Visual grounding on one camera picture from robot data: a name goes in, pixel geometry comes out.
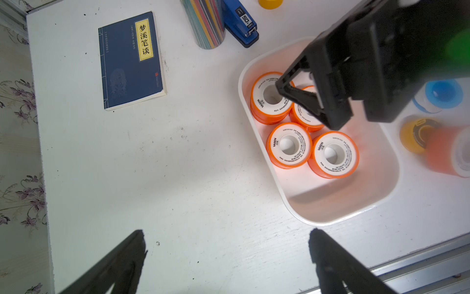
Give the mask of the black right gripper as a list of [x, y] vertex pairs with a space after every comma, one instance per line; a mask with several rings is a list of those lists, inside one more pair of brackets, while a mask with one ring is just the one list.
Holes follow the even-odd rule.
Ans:
[[[338, 130], [362, 102], [369, 121], [389, 123], [427, 82], [470, 75], [468, 1], [362, 1], [305, 49], [275, 82], [279, 94]], [[311, 93], [292, 83], [301, 80]]]

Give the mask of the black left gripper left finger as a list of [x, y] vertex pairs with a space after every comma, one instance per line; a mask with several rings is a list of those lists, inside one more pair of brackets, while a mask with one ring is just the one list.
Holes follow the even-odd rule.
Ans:
[[136, 230], [62, 293], [135, 294], [146, 255], [144, 233]]

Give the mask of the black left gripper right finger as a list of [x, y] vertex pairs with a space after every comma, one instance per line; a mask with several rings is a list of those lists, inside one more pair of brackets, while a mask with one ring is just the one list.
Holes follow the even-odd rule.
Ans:
[[323, 294], [393, 294], [395, 291], [371, 273], [325, 231], [313, 229], [308, 247]]

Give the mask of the white plastic storage box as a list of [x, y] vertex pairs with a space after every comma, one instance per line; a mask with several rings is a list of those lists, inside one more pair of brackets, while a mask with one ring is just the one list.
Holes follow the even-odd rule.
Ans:
[[311, 41], [312, 37], [297, 39], [249, 62], [239, 77], [238, 92], [284, 205], [303, 223], [324, 227], [391, 199], [401, 184], [403, 164], [384, 125], [367, 121], [359, 101], [351, 101], [354, 115], [341, 129], [359, 148], [359, 166], [351, 176], [328, 180], [316, 175], [307, 164], [287, 170], [270, 161], [265, 144], [274, 126], [262, 124], [252, 116], [252, 86], [262, 74], [284, 73]]

